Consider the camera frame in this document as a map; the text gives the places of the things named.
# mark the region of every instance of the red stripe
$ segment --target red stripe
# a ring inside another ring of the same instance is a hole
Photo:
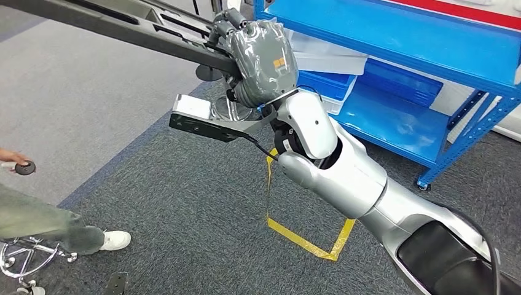
[[[433,10],[457,17],[468,18],[480,22],[491,23],[516,30],[521,30],[521,18],[511,15],[497,14],[495,12],[475,9],[466,6],[441,2],[438,0],[391,0],[396,3],[415,6],[422,9]]]

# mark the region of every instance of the blue shelf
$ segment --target blue shelf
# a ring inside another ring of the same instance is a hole
[[[433,167],[447,139],[449,116],[356,83],[340,114],[349,133]]]
[[[519,32],[381,0],[276,0],[257,17],[470,87],[521,96],[514,85]]]

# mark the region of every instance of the white storage bin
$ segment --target white storage bin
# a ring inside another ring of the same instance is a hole
[[[326,110],[326,112],[328,112],[329,114],[332,114],[332,115],[340,114],[340,110],[342,109],[343,103],[347,100],[347,98],[349,97],[349,94],[351,94],[351,92],[353,91],[353,87],[355,86],[355,83],[356,83],[356,76],[353,79],[353,81],[351,82],[351,84],[349,85],[349,88],[347,88],[347,91],[345,93],[345,97],[343,98],[343,100],[335,100],[333,98],[322,95],[322,104],[324,105],[324,109]],[[313,91],[310,91],[305,88],[299,88],[299,90],[304,91],[304,92],[314,93]]]
[[[336,74],[364,74],[364,67],[369,57],[367,54],[290,29],[285,30],[299,69]]]

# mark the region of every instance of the chrome chair base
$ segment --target chrome chair base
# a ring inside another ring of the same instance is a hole
[[[1,272],[10,278],[17,278],[23,287],[29,289],[34,288],[36,282],[34,280],[26,282],[25,277],[45,267],[56,256],[64,257],[68,262],[74,262],[78,257],[76,253],[62,251],[60,244],[57,244],[55,248],[49,248],[42,245],[43,240],[34,237],[13,238],[0,240],[0,242],[4,243],[2,250],[0,250]],[[48,254],[47,258],[41,263],[33,263],[33,256],[37,251]],[[23,262],[21,265],[16,265],[19,259],[21,259],[20,262]]]

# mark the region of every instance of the white sneaker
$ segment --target white sneaker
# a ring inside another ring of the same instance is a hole
[[[31,295],[45,295],[45,289],[42,287],[32,287],[31,289],[33,290],[33,292],[31,293],[29,293],[29,290],[27,290],[26,288],[18,288],[17,292]]]
[[[105,232],[105,243],[100,251],[121,250],[130,244],[130,234],[121,230]]]

